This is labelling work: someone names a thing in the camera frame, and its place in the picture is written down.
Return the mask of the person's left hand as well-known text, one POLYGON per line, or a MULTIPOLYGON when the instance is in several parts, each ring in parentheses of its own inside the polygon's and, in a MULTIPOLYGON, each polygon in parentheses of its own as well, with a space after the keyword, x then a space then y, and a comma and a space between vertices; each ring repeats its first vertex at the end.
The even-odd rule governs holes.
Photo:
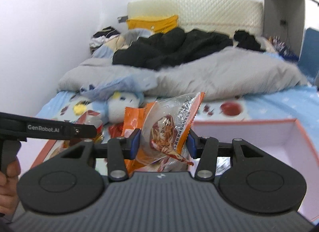
POLYGON ((20 174, 21 166, 18 158, 8 165, 5 174, 1 173, 1 214, 11 215, 18 205, 17 183, 20 174))

